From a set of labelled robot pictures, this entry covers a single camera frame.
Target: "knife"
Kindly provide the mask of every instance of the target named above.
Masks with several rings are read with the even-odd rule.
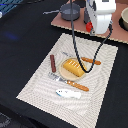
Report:
[[[51,79],[53,79],[55,81],[61,81],[61,82],[64,82],[66,84],[69,84],[69,85],[71,85],[73,87],[76,87],[78,89],[81,89],[83,91],[89,91],[89,88],[87,88],[87,87],[85,87],[83,85],[77,84],[77,83],[75,83],[73,81],[70,81],[70,80],[64,80],[63,78],[61,78],[60,76],[55,75],[52,72],[49,72],[48,76],[49,76],[49,78],[51,78]]]
[[[62,54],[64,54],[64,55],[66,55],[66,56],[73,57],[73,55],[72,55],[72,54],[69,54],[69,53],[66,53],[66,52],[62,52],[62,51],[61,51],[61,53],[62,53]],[[93,60],[92,60],[92,59],[85,58],[85,57],[81,57],[81,59],[82,59],[83,61],[86,61],[86,62],[89,62],[89,63],[93,63]],[[101,64],[101,62],[100,62],[100,61],[95,60],[95,63],[94,63],[94,64],[96,64],[96,65],[100,65],[100,64]]]

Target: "white container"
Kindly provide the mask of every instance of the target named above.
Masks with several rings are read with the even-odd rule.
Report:
[[[123,19],[124,27],[128,30],[128,8],[125,8],[122,13],[121,17]]]

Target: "red object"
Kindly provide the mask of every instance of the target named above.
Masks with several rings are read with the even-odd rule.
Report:
[[[90,32],[92,28],[93,28],[92,23],[91,23],[91,22],[88,22],[88,23],[86,24],[86,31],[87,31],[87,32]]]
[[[56,72],[54,55],[50,55],[52,72]]]

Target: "spatula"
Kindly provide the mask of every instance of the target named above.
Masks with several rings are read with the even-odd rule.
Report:
[[[52,72],[49,72],[48,76],[49,76],[49,78],[51,78],[51,79],[53,79],[53,80],[55,80],[55,81],[61,81],[61,82],[64,82],[64,83],[66,83],[66,84],[69,84],[69,85],[71,85],[71,86],[73,86],[73,87],[76,87],[76,88],[78,88],[78,89],[81,89],[81,90],[83,90],[83,91],[89,91],[89,88],[87,88],[87,87],[85,87],[85,86],[83,86],[83,85],[77,84],[77,83],[75,83],[75,82],[73,82],[73,81],[65,80],[65,79],[61,78],[60,76],[55,75],[55,74],[52,73]]]

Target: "white cloth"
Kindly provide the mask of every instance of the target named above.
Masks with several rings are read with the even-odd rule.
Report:
[[[79,55],[90,59],[94,58],[100,45],[100,42],[79,37],[76,37],[76,42]],[[55,56],[56,74],[59,76],[59,65],[67,58],[61,51],[75,56],[71,35],[63,33],[17,98],[78,128],[94,128],[117,50],[117,47],[107,44],[101,47],[96,58],[96,60],[101,61],[101,65],[94,65],[90,73],[77,81],[77,83],[89,88],[89,92],[85,92],[48,77],[48,73],[51,72],[51,54]],[[85,64],[89,70],[91,63],[85,62]],[[56,90],[62,88],[79,91],[82,96],[80,99],[62,98],[56,94]]]

